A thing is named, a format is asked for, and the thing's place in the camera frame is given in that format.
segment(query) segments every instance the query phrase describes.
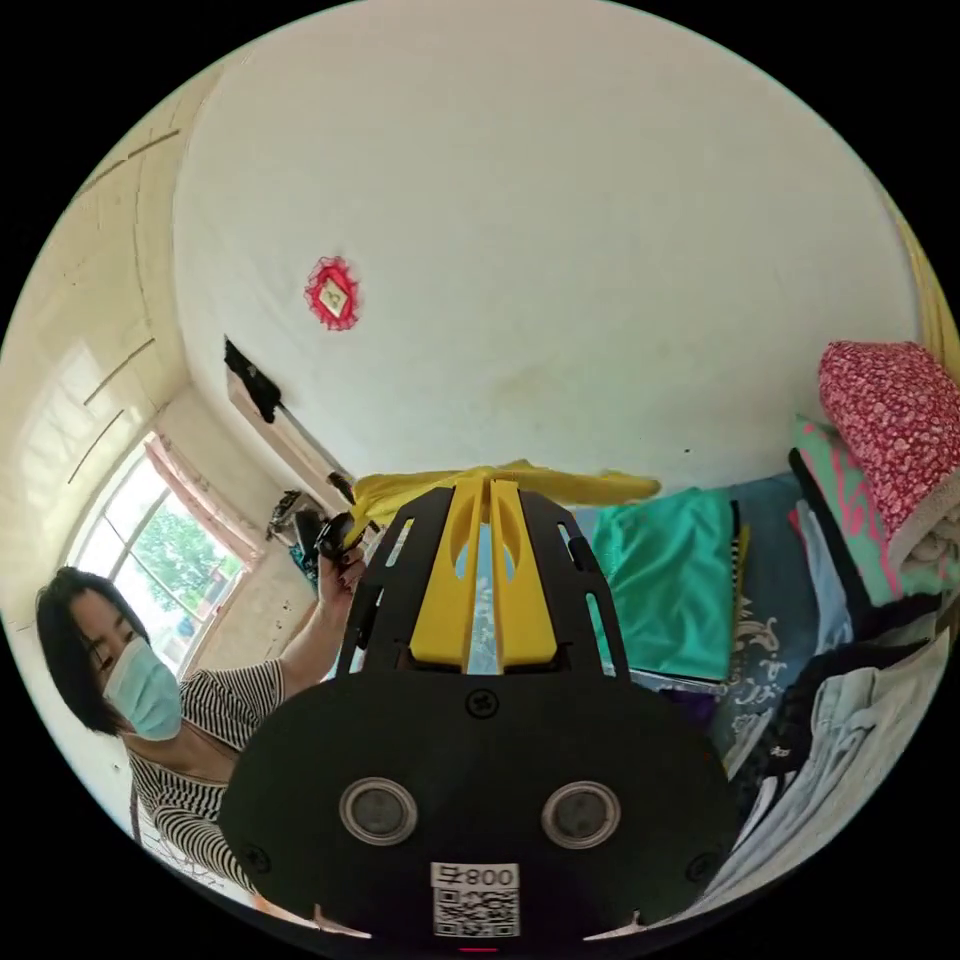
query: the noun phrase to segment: green towel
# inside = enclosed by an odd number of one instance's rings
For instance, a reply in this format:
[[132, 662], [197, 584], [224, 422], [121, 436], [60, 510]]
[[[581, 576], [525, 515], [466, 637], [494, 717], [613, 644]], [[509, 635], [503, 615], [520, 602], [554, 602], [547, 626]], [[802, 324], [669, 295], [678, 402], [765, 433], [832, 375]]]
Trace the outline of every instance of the green towel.
[[[635, 670], [722, 681], [733, 652], [733, 509], [691, 488], [599, 510], [593, 552], [613, 594]], [[609, 647], [591, 605], [601, 655]]]

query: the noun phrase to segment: red decoration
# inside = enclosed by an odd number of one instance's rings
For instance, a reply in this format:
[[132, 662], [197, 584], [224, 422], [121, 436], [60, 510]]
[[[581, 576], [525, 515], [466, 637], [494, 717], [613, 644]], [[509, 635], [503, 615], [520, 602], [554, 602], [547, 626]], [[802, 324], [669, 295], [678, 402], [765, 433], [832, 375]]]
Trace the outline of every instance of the red decoration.
[[360, 319], [359, 287], [341, 257], [324, 257], [313, 268], [303, 296], [329, 330], [349, 330]]

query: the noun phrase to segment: woman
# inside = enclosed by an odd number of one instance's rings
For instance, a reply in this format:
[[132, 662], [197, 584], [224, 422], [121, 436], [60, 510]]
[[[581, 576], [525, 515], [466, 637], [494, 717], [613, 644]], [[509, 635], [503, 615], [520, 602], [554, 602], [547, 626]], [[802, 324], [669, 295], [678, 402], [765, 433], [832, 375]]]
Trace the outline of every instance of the woman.
[[351, 551], [339, 571], [321, 561], [317, 610], [279, 658], [200, 670], [182, 684], [109, 580], [64, 567], [37, 598], [40, 644], [64, 702], [88, 729], [123, 741], [134, 789], [160, 834], [251, 893], [217, 827], [220, 803], [257, 727], [333, 666], [361, 556]]

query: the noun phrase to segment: woman's arm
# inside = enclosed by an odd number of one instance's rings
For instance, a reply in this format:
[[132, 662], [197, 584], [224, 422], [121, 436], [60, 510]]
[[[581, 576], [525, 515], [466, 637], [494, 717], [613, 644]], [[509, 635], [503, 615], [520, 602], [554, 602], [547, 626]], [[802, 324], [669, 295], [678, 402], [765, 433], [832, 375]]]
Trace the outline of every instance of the woman's arm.
[[366, 569], [361, 556], [359, 550], [347, 554], [349, 566], [343, 571], [321, 559], [319, 603], [307, 625], [280, 654], [285, 699], [319, 683], [330, 672], [343, 643], [354, 587]]

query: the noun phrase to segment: window frame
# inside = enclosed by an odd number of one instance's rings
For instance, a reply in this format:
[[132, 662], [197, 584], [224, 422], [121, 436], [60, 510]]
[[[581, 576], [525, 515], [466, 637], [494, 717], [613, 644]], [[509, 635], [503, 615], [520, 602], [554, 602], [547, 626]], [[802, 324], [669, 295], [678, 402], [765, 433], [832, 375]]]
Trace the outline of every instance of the window frame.
[[[133, 560], [133, 562], [140, 568], [143, 574], [153, 580], [156, 584], [160, 586], [160, 589], [170, 597], [174, 603], [183, 611], [184, 615], [189, 617], [192, 621], [197, 623], [197, 631], [194, 633], [193, 637], [190, 638], [190, 642], [187, 645], [186, 652], [183, 655], [182, 660], [174, 669], [174, 673], [177, 676], [177, 679], [182, 679], [183, 676], [188, 672], [191, 661], [196, 655], [197, 651], [200, 648], [200, 645], [203, 642], [204, 637], [207, 635], [207, 632], [213, 626], [214, 622], [217, 619], [218, 611], [224, 606], [224, 604], [229, 600], [229, 598], [235, 593], [237, 588], [240, 586], [241, 581], [244, 578], [246, 573], [245, 568], [241, 564], [240, 569], [233, 575], [233, 577], [227, 582], [225, 590], [221, 593], [215, 606], [211, 608], [209, 613], [201, 619], [197, 614], [192, 611], [186, 604], [180, 600], [179, 597], [174, 596], [174, 594], [168, 589], [166, 584], [153, 572], [150, 568], [141, 560], [134, 547], [137, 540], [143, 531], [147, 528], [150, 521], [156, 516], [156, 514], [163, 507], [164, 503], [168, 497], [173, 496], [173, 490], [164, 483], [164, 489], [162, 493], [147, 507], [144, 511], [143, 517], [139, 520], [137, 525], [133, 528], [129, 537], [124, 537], [120, 534], [120, 531], [111, 523], [109, 517], [107, 516], [107, 511], [113, 505], [114, 500], [120, 494], [120, 492], [126, 487], [130, 477], [133, 472], [147, 459], [146, 453], [143, 449], [143, 443], [149, 441], [150, 435], [148, 434], [140, 444], [138, 444], [139, 455], [134, 456], [134, 451], [131, 451], [127, 457], [124, 458], [122, 463], [118, 466], [117, 470], [113, 475], [111, 475], [111, 480], [115, 479], [116, 474], [121, 470], [123, 475], [117, 480], [110, 494], [103, 499], [99, 504], [94, 502], [91, 505], [92, 509], [86, 511], [84, 515], [84, 532], [76, 536], [73, 539], [73, 542], [70, 544], [69, 549], [65, 552], [64, 562], [67, 564], [75, 564], [81, 556], [83, 556], [84, 551], [90, 544], [90, 541], [93, 539], [94, 534], [97, 530], [100, 529], [100, 524], [105, 523], [110, 530], [113, 531], [113, 534], [117, 537], [123, 548], [120, 551], [119, 556], [114, 561], [113, 566], [110, 568], [109, 574], [107, 574], [107, 579], [113, 583], [116, 580], [117, 575], [120, 573], [120, 570], [123, 568], [123, 565], [127, 560]], [[207, 536], [213, 536], [209, 531], [205, 531]], [[233, 555], [230, 549], [217, 540], [220, 548], [226, 550], [231, 556]]]

